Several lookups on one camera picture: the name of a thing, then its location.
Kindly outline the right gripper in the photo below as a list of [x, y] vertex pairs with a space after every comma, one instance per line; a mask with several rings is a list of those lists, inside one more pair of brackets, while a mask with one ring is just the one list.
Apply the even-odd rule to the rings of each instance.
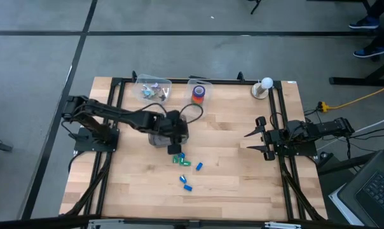
[[263, 133], [263, 146], [248, 146], [249, 149], [255, 149], [262, 152], [266, 161], [272, 161], [275, 159], [274, 151], [278, 150], [281, 144], [281, 130], [267, 130], [265, 131], [266, 119], [264, 116], [260, 116], [255, 119], [256, 127], [245, 137], [249, 137], [255, 134]]

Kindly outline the grey translucent plastic bin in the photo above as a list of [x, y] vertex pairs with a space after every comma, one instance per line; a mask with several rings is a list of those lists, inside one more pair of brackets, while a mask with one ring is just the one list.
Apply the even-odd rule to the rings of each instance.
[[[188, 139], [189, 139], [189, 130], [188, 130], [188, 127], [186, 127], [186, 133], [181, 136], [181, 144], [186, 144]], [[163, 148], [171, 145], [171, 140], [169, 137], [148, 134], [148, 140], [150, 145], [156, 148]]]

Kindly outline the clear plastic bin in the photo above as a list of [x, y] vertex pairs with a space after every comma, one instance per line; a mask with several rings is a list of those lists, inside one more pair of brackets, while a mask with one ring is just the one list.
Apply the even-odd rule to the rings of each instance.
[[[201, 85], [205, 87], [204, 102], [201, 105], [194, 104], [191, 101], [193, 89], [197, 85]], [[189, 106], [185, 108], [182, 112], [183, 115], [186, 116], [188, 121], [198, 118], [200, 115], [201, 115], [201, 118], [204, 118], [208, 114], [209, 104], [212, 98], [212, 92], [213, 92], [213, 85], [209, 82], [197, 80], [197, 79], [190, 79], [188, 81], [186, 90], [184, 91], [184, 97], [181, 105], [181, 107], [183, 108], [189, 104]]]
[[[152, 89], [151, 86], [155, 83], [158, 83], [160, 86], [160, 89]], [[145, 89], [143, 85], [146, 85], [149, 87], [150, 90], [154, 91], [156, 93], [156, 96], [153, 98], [147, 98], [144, 97], [144, 94], [142, 92], [142, 89]], [[172, 82], [170, 80], [164, 79], [164, 78], [159, 78], [156, 76], [150, 76], [147, 74], [140, 74], [138, 75], [133, 88], [132, 88], [132, 93], [135, 96], [135, 98], [143, 103], [146, 104], [151, 104], [151, 103], [159, 103], [159, 104], [164, 104], [168, 101], [169, 96], [166, 98], [164, 102], [161, 101], [159, 96], [163, 95], [163, 88], [169, 88], [169, 96], [171, 93], [171, 88], [172, 88]]]

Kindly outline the white bulb lamp wooden base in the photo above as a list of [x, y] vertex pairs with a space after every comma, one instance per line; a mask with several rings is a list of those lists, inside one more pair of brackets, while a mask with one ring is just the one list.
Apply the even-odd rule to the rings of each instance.
[[273, 88], [273, 80], [269, 77], [263, 78], [252, 86], [251, 94], [255, 99], [265, 99], [269, 89]]

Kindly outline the black desk leg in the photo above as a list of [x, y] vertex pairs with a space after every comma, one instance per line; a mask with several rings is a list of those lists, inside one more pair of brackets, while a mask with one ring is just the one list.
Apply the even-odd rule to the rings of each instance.
[[320, 161], [317, 164], [317, 172], [319, 176], [337, 172], [340, 170], [350, 169], [356, 166], [366, 164], [376, 153], [368, 153], [366, 155], [357, 156], [338, 163], [327, 165], [328, 161], [334, 157], [333, 153], [321, 152]]

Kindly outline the black desk foot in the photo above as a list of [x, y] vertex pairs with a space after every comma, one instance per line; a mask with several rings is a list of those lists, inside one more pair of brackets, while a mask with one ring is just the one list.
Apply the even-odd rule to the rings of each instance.
[[384, 64], [364, 78], [330, 77], [331, 85], [384, 87]]

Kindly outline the black laptop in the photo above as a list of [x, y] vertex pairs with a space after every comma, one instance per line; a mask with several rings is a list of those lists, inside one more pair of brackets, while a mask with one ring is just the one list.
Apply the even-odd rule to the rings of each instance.
[[384, 229], [384, 149], [344, 185], [338, 198], [361, 223]]

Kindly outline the black tripod leg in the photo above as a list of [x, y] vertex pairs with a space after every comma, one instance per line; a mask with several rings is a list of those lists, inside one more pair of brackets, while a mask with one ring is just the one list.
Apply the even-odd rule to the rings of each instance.
[[252, 10], [250, 12], [250, 14], [253, 15], [254, 12], [257, 10], [257, 8], [258, 8], [258, 6], [262, 0], [246, 0], [246, 1], [255, 3], [254, 7], [252, 8]]

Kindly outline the person's blue shoe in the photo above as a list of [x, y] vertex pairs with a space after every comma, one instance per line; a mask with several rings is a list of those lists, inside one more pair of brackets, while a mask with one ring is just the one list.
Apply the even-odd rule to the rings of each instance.
[[351, 29], [377, 29], [380, 26], [380, 19], [374, 17], [364, 17], [356, 23], [348, 25]]
[[365, 48], [365, 49], [354, 51], [353, 56], [364, 59], [364, 58], [376, 57], [382, 54], [384, 54], [384, 47], [374, 47], [370, 49]]

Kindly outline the black aluminium table frame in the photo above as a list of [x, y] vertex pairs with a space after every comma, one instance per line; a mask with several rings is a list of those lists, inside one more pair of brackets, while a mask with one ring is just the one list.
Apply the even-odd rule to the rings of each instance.
[[[282, 126], [281, 111], [290, 120], [302, 119], [298, 86], [282, 82], [274, 100], [257, 100], [249, 80], [213, 80], [209, 112], [194, 119], [182, 150], [191, 162], [172, 162], [166, 149], [150, 145], [146, 134], [117, 123], [120, 138], [113, 153], [83, 153], [72, 163], [60, 211], [72, 209], [105, 159], [111, 165], [106, 178], [88, 201], [86, 213], [125, 219], [206, 219], [231, 221], [285, 221], [305, 218], [295, 197], [285, 198], [278, 160], [267, 162], [247, 148], [260, 143], [252, 132], [255, 119], [265, 116], [269, 126]], [[184, 176], [184, 189], [179, 179]]]

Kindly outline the silver aluminium bracket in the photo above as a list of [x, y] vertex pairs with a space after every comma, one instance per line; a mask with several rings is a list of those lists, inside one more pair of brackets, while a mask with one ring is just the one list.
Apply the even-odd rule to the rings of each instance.
[[93, 219], [88, 222], [86, 229], [103, 229], [107, 226], [122, 225], [124, 222], [124, 219]]
[[269, 221], [264, 224], [263, 229], [302, 229], [302, 227], [297, 224]]

